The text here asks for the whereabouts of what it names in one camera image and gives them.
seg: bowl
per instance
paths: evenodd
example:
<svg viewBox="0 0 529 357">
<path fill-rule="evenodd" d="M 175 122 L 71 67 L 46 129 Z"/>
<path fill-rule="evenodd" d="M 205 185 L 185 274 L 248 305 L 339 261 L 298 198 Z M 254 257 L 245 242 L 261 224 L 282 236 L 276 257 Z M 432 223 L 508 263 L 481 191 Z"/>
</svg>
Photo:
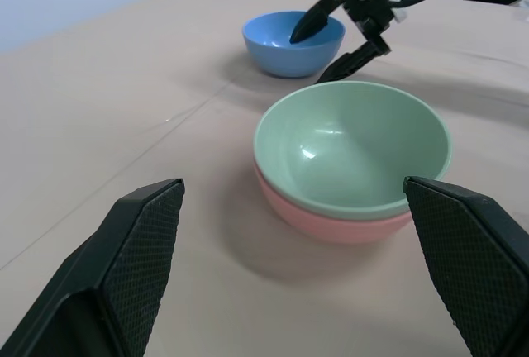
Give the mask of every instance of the bowl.
<svg viewBox="0 0 529 357">
<path fill-rule="evenodd" d="M 257 165 L 255 173 L 270 206 L 289 225 L 318 240 L 339 244 L 362 244 L 385 239 L 412 221 L 410 211 L 380 221 L 347 221 L 304 210 L 277 193 Z"/>
<path fill-rule="evenodd" d="M 305 12 L 273 12 L 248 21 L 242 34 L 257 65 L 283 78 L 303 78 L 324 69 L 340 48 L 346 29 L 329 17 L 325 28 L 300 43 L 290 44 L 293 29 Z"/>
<path fill-rule="evenodd" d="M 254 137 L 267 182 L 325 217 L 372 221 L 408 210 L 403 180 L 441 179 L 451 143 L 423 101 L 376 83 L 303 88 L 275 103 Z"/>
</svg>

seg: tabletop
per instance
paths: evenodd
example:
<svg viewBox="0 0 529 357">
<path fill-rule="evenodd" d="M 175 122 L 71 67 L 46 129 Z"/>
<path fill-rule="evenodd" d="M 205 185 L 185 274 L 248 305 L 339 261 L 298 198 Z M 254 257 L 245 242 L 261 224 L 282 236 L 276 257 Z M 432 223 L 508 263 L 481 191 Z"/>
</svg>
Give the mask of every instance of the tabletop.
<svg viewBox="0 0 529 357">
<path fill-rule="evenodd" d="M 375 245 L 323 244 L 260 194 L 255 126 L 316 77 L 262 74 L 241 27 L 315 1 L 144 0 L 0 56 L 0 344 L 119 197 L 182 177 L 151 355 L 469 355 L 413 226 Z M 341 51 L 354 50 L 360 33 L 336 16 Z M 454 139 L 447 180 L 523 226 L 528 20 L 527 9 L 428 0 L 385 33 L 393 52 L 353 77 L 434 106 Z"/>
</svg>

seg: blue bowl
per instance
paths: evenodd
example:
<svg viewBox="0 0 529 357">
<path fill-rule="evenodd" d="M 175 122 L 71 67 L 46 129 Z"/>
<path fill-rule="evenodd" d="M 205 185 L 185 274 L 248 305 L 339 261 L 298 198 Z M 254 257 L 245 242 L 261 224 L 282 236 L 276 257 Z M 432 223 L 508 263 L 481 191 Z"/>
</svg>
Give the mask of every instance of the blue bowl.
<svg viewBox="0 0 529 357">
<path fill-rule="evenodd" d="M 242 28 L 246 47 L 266 72 L 283 78 L 303 78 L 329 65 L 346 29 L 337 19 L 315 36 L 290 44 L 290 36 L 305 12 L 272 12 L 248 21 Z"/>
</svg>

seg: beige table surface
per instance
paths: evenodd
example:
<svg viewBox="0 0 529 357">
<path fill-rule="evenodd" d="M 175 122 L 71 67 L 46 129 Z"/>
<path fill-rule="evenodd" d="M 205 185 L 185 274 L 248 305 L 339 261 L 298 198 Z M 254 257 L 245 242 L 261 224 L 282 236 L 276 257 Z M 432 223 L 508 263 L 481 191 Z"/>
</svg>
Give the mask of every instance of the beige table surface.
<svg viewBox="0 0 529 357">
<path fill-rule="evenodd" d="M 309 85 L 249 61 L 241 27 L 316 0 L 145 0 L 0 57 L 0 344 L 60 262 L 131 190 L 183 177 L 150 355 L 466 356 L 412 226 L 371 246 L 299 235 L 267 207 L 251 138 Z M 362 40 L 347 25 L 342 50 Z M 528 218 L 529 12 L 429 0 L 353 79 L 446 119 L 448 181 Z"/>
</svg>

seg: textured gripper pad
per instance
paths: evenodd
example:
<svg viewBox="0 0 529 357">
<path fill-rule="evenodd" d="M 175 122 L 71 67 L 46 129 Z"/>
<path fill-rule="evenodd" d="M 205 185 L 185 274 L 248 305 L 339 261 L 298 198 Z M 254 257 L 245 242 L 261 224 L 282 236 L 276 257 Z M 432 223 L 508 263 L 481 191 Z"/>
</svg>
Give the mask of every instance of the textured gripper pad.
<svg viewBox="0 0 529 357">
<path fill-rule="evenodd" d="M 525 307 L 526 278 L 462 202 L 416 183 L 406 194 L 431 280 L 470 352 L 498 355 Z"/>
<path fill-rule="evenodd" d="M 171 270 L 181 197 L 181 188 L 172 187 L 145 205 L 102 286 L 130 357 L 145 353 L 160 308 Z"/>
</svg>

